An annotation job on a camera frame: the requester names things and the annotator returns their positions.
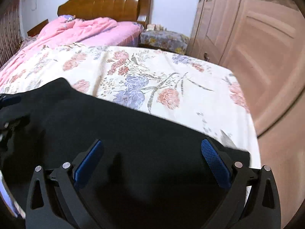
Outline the brown wooden headboard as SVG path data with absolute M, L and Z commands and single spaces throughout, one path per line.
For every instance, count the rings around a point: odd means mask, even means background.
M 74 15 L 84 20 L 109 17 L 117 22 L 136 22 L 146 27 L 151 3 L 152 0 L 68 0 L 58 7 L 57 15 Z

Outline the patterned red curtain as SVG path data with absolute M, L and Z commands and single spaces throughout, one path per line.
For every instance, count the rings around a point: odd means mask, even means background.
M 17 53 L 22 43 L 19 6 L 20 0 L 12 0 L 1 15 L 1 67 Z

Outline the pink duvet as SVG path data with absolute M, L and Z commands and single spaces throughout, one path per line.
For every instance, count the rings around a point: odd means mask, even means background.
M 127 40 L 136 39 L 144 26 L 136 22 L 117 22 L 108 17 L 92 20 L 75 19 L 71 15 L 61 15 L 49 22 L 36 40 L 21 49 L 1 70 L 1 85 L 19 65 L 31 58 L 44 46 L 54 49 L 58 46 L 88 41 L 102 46 L 122 46 Z

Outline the light wooden wardrobe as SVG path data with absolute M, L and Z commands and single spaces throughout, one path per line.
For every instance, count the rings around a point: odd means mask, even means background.
M 282 228 L 304 228 L 304 0 L 198 0 L 187 54 L 240 83 Z

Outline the floral cream quilt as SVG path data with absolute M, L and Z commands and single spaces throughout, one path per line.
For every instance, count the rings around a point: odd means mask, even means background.
M 62 77 L 77 91 L 180 123 L 250 153 L 261 164 L 249 108 L 233 73 L 197 58 L 81 43 L 22 49 L 1 68 L 1 91 L 26 92 Z

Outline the black pants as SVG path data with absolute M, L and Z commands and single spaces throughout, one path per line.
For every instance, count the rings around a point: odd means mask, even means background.
M 97 139 L 104 153 L 79 193 L 101 228 L 201 228 L 225 194 L 201 153 L 206 135 L 85 95 L 63 78 L 20 96 L 5 117 L 30 123 L 1 152 L 1 172 L 26 210 L 35 168 L 56 169 Z

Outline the floral covered nightstand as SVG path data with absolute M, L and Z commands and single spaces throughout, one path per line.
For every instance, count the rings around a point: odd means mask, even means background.
M 148 24 L 146 30 L 140 34 L 139 46 L 184 55 L 189 40 L 189 37 L 184 34 L 168 31 L 155 24 Z

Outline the dark wooden side cabinet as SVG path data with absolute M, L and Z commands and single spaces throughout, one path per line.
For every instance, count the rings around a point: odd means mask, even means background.
M 41 32 L 41 30 L 49 23 L 48 19 L 42 21 L 41 23 L 39 23 L 38 25 L 36 25 L 35 27 L 33 27 L 32 29 L 30 29 L 27 32 L 27 35 L 29 37 L 33 37 L 35 35 L 39 35 L 39 33 Z

